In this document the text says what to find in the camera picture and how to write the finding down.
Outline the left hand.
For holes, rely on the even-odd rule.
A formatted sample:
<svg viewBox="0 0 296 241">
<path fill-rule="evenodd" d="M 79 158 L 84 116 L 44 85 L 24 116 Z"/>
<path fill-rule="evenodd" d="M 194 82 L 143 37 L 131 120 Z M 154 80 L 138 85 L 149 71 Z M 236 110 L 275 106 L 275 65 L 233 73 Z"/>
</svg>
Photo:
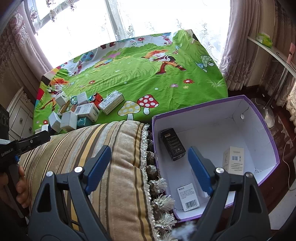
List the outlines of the left hand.
<svg viewBox="0 0 296 241">
<path fill-rule="evenodd" d="M 18 192 L 16 200 L 17 202 L 19 202 L 19 204 L 21 204 L 23 208 L 27 208 L 30 204 L 30 197 L 29 197 L 29 189 L 27 186 L 27 180 L 25 178 L 25 171 L 22 166 L 18 167 L 18 172 L 20 177 L 16 184 L 16 190 Z M 1 201 L 13 207 L 10 202 L 9 196 L 4 188 L 8 184 L 8 182 L 9 182 L 9 179 L 7 174 L 2 173 L 1 174 Z"/>
</svg>

